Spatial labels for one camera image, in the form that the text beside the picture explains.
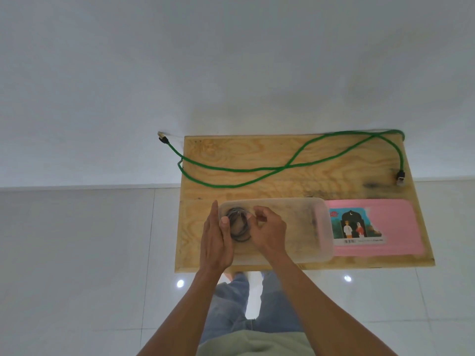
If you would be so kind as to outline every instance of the left hand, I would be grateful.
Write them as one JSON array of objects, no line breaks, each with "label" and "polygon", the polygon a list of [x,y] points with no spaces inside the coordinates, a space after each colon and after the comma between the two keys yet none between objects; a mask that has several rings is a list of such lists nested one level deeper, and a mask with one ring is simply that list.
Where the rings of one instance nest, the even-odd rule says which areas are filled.
[{"label": "left hand", "polygon": [[218,220],[217,201],[203,226],[199,268],[221,275],[233,263],[234,248],[229,228],[229,219],[223,216]]}]

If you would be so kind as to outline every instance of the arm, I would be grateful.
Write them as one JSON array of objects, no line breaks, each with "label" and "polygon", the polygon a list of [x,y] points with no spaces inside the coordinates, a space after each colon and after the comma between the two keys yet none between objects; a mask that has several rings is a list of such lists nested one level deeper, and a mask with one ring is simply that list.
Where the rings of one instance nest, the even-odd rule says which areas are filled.
[{"label": "arm", "polygon": [[267,207],[254,207],[259,221],[247,215],[251,238],[269,261],[294,307],[317,355],[396,354],[362,324],[326,296],[285,251],[286,224]]},{"label": "arm", "polygon": [[194,356],[203,333],[216,284],[233,261],[229,219],[217,219],[217,202],[203,227],[199,270],[187,293],[138,356]]}]

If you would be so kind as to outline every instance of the light blue jeans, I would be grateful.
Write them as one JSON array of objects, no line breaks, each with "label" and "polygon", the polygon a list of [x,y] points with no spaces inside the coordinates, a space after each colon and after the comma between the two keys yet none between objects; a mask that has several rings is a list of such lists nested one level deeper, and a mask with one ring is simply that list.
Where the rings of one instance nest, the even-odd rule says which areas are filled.
[{"label": "light blue jeans", "polygon": [[254,320],[245,316],[249,281],[243,273],[238,273],[230,283],[216,286],[200,344],[240,330],[267,333],[304,331],[276,274],[266,271],[262,276],[261,309]]}]

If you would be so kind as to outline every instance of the sticker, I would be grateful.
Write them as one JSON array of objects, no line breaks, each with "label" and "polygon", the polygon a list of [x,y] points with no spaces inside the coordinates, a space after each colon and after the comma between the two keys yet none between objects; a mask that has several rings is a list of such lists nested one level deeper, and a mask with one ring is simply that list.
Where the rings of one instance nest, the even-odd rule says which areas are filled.
[{"label": "sticker", "polygon": [[364,208],[331,208],[330,219],[335,246],[386,243],[384,235],[371,224]]}]

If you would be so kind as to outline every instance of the transparent plastic box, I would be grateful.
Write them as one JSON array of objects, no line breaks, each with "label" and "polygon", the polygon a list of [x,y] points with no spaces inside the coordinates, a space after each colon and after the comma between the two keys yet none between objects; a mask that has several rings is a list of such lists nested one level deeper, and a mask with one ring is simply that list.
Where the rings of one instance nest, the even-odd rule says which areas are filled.
[{"label": "transparent plastic box", "polygon": [[[330,213],[321,198],[260,198],[233,200],[219,206],[219,217],[240,207],[254,213],[254,206],[267,206],[287,223],[285,250],[295,263],[325,262],[333,257],[333,232]],[[249,231],[243,235],[245,240]],[[234,242],[233,265],[265,265],[267,260],[252,240]]]}]

